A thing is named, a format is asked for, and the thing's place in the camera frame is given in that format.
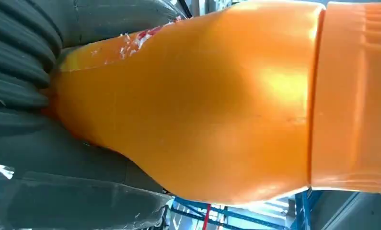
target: blue metal frame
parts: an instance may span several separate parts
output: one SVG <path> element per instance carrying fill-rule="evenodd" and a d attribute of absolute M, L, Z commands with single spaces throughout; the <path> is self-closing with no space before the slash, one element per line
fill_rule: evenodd
<path fill-rule="evenodd" d="M 204 217 L 199 217 L 199 216 L 191 214 L 191 213 L 183 212 L 183 211 L 177 210 L 177 209 L 175 209 L 173 207 L 171 208 L 171 211 L 175 212 L 177 214 L 181 214 L 181 215 L 186 216 L 186 217 L 190 217 L 190 218 L 193 218 L 193 219 L 204 221 Z M 244 230 L 242 228 L 238 228 L 236 226 L 232 226 L 232 225 L 225 224 L 225 223 L 220 223 L 220 222 L 214 221 L 212 219 L 208 219 L 208 223 L 214 224 L 214 225 L 217 225 L 217 226 L 222 226 L 224 228 L 231 229 L 231 230 Z"/>
<path fill-rule="evenodd" d="M 207 208 L 207 204 L 205 204 L 205 203 L 193 202 L 193 201 L 184 200 L 184 199 L 181 199 L 181 198 L 178 198 L 178 197 L 175 198 L 175 202 L 177 202 L 177 203 L 179 203 L 181 205 L 184 205 L 187 208 L 189 208 L 189 206 L 190 207 L 193 206 L 193 207 L 197 207 L 197 208 L 201 208 L 201 209 L 206 209 Z M 216 211 L 216 212 L 221 213 L 221 214 L 224 214 L 224 215 L 226 215 L 228 217 L 235 217 L 235 218 L 247 220 L 249 222 L 260 224 L 260 225 L 267 226 L 267 227 L 274 228 L 274 229 L 283 230 L 285 228 L 285 226 L 282 226 L 282 225 L 270 223 L 270 222 L 267 222 L 267 221 L 264 221 L 264 220 L 252 218 L 252 217 L 249 217 L 249 216 L 246 216 L 246 215 L 234 213 L 234 212 L 231 212 L 231 211 L 228 211 L 228 210 L 219 209 L 219 208 L 216 208 L 216 207 L 211 207 L 211 210 L 212 211 Z"/>
<path fill-rule="evenodd" d="M 311 211 L 322 195 L 322 191 L 308 190 L 295 194 L 296 219 L 292 224 L 293 230 L 310 230 L 312 228 Z"/>
<path fill-rule="evenodd" d="M 293 229 L 293 230 L 311 230 L 310 213 L 313 210 L 316 202 L 319 200 L 321 194 L 322 194 L 322 191 L 313 191 L 311 189 L 308 189 L 304 192 L 295 194 L 296 219 L 295 219 L 295 222 L 292 224 L 291 229 Z M 198 219 L 201 221 L 204 220 L 206 215 L 204 213 L 198 211 L 197 208 L 207 209 L 207 204 L 200 203 L 200 202 L 193 202 L 193 201 L 189 201 L 189 200 L 184 200 L 184 199 L 181 199 L 179 197 L 176 197 L 174 201 L 177 202 L 178 204 L 185 206 L 186 208 L 188 208 L 189 210 L 191 210 L 192 212 L 195 212 L 196 214 L 198 214 L 200 216 L 194 215 L 191 213 L 182 212 L 182 211 L 177 210 L 175 208 L 171 208 L 171 211 L 179 213 L 179 214 L 184 215 L 184 216 L 194 218 L 194 219 Z M 281 226 L 281 225 L 270 223 L 270 222 L 267 222 L 264 220 L 252 218 L 252 217 L 249 217 L 246 215 L 234 213 L 234 212 L 231 212 L 228 210 L 223 210 L 223 209 L 219 209 L 219 208 L 215 208 L 215 207 L 211 207 L 211 210 L 218 212 L 218 213 L 221 213 L 221 214 L 224 214 L 225 216 L 228 216 L 228 217 L 235 217 L 235 218 L 243 219 L 243 220 L 246 220 L 246 221 L 249 221 L 252 223 L 260 224 L 260 225 L 271 227 L 274 229 L 278 229 L 278 230 L 287 229 L 285 226 Z M 214 224 L 217 226 L 223 226 L 225 228 L 232 229 L 232 230 L 242 230 L 239 227 L 220 223 L 218 221 L 213 221 L 211 219 L 208 219 L 208 222 L 211 224 Z"/>

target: ribbed orange section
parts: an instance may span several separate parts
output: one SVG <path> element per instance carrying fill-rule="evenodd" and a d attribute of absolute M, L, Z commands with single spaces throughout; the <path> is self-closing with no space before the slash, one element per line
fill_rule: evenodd
<path fill-rule="evenodd" d="M 300 189 L 322 12 L 251 1 L 90 44 L 55 76 L 53 109 L 185 199 L 241 204 Z"/>
<path fill-rule="evenodd" d="M 381 193 L 381 3 L 330 3 L 315 91 L 312 185 Z"/>

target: red cable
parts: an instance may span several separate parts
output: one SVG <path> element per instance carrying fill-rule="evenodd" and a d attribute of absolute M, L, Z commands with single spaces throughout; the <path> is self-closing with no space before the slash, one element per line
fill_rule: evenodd
<path fill-rule="evenodd" d="M 208 204 L 208 205 L 207 205 L 207 211 L 206 211 L 206 217 L 204 217 L 204 223 L 203 223 L 203 228 L 202 228 L 202 230 L 206 230 L 206 228 L 207 228 L 208 214 L 209 214 L 209 212 L 210 212 L 210 207 L 211 207 L 211 204 Z"/>

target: blue steel beam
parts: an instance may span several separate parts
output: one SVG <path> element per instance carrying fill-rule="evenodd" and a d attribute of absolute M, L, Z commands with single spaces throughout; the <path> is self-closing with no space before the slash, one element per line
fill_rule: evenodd
<path fill-rule="evenodd" d="M 303 230 L 304 217 L 303 217 L 303 197 L 302 193 L 295 194 L 296 202 L 296 229 Z"/>
<path fill-rule="evenodd" d="M 309 204 L 309 198 L 308 198 L 308 190 L 304 191 L 302 193 L 303 196 L 303 216 L 304 216 L 304 223 L 305 223 L 305 230 L 311 230 L 312 223 L 310 218 L 310 204 Z"/>

